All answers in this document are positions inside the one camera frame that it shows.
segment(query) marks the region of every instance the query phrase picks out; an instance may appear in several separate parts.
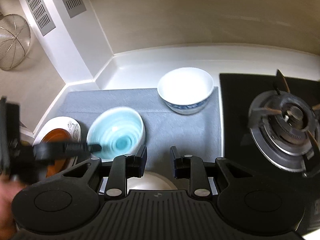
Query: gray dish mat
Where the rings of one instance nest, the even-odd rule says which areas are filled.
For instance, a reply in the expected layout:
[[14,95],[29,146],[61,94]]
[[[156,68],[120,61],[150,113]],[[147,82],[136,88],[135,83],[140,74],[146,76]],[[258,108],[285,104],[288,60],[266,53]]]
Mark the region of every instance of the gray dish mat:
[[173,112],[160,98],[157,90],[152,88],[70,92],[56,116],[69,116],[77,120],[81,126],[82,141],[86,141],[93,121],[104,111],[117,106],[131,107],[143,119],[148,149],[146,171],[167,177],[178,189],[188,189],[189,180],[173,178],[171,146],[176,146],[181,155],[199,156],[204,162],[214,162],[215,158],[221,156],[217,87],[207,106],[193,115]]

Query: wire basket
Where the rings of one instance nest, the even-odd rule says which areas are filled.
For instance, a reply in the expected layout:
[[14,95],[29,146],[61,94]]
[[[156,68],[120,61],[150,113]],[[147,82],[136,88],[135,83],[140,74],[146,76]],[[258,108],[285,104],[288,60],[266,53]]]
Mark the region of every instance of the wire basket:
[[30,47],[31,33],[27,20],[9,14],[0,20],[0,69],[9,70],[18,65]]

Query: black stovetop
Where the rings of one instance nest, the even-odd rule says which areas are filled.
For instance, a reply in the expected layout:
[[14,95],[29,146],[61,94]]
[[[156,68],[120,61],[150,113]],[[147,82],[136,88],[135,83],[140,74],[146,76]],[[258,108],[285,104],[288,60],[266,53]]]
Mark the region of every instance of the black stovetop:
[[[286,78],[291,93],[302,98],[310,107],[320,103],[320,83]],[[249,169],[294,188],[306,201],[306,213],[298,232],[305,234],[320,228],[320,174],[303,178],[301,173],[281,170],[260,152],[252,139],[248,111],[253,99],[262,92],[273,90],[275,76],[220,74],[224,120],[224,156]],[[319,199],[319,214],[315,209]]]

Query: finger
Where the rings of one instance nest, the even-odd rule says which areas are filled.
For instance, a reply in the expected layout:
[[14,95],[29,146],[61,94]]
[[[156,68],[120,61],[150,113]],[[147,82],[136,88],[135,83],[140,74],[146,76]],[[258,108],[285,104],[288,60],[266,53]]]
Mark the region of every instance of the finger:
[[0,229],[7,228],[13,222],[11,213],[11,204],[4,200],[0,200]]
[[0,195],[4,200],[11,203],[15,195],[25,187],[19,181],[0,181]]
[[0,240],[8,240],[16,233],[15,225],[0,229]]
[[8,181],[9,175],[0,174],[0,181]]

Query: light blue bowl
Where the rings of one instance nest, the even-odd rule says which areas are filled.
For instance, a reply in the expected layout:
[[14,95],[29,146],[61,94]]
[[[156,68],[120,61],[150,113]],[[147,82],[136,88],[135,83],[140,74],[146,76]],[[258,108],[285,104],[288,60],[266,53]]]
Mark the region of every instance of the light blue bowl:
[[141,116],[129,107],[115,107],[104,112],[93,122],[87,135],[88,144],[102,146],[102,151],[94,156],[103,162],[123,154],[135,155],[145,139]]

